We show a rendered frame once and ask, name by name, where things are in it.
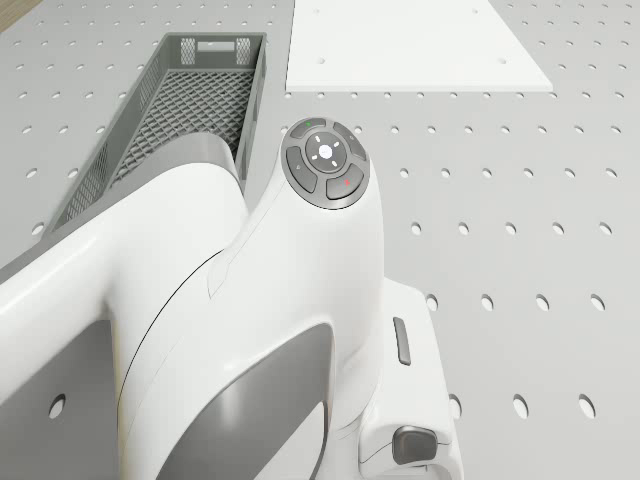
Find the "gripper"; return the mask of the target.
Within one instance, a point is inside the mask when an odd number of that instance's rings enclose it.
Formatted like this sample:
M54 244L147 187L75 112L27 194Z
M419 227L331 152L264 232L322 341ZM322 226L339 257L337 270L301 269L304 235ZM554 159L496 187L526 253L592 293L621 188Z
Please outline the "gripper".
M358 441L369 480L464 480L435 330L424 296L386 280L381 377Z

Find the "dark grey basket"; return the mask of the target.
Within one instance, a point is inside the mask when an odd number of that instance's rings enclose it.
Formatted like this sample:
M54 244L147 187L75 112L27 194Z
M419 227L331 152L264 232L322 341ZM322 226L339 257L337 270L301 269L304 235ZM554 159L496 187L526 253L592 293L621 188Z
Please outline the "dark grey basket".
M155 150L189 133L229 146L245 180L266 74L265 33L167 33L46 228L55 231Z

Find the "white board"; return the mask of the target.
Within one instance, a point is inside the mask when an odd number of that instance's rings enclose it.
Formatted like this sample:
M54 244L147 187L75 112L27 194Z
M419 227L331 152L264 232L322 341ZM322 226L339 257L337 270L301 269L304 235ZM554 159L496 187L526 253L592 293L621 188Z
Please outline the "white board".
M291 92L549 92L488 0L296 0Z

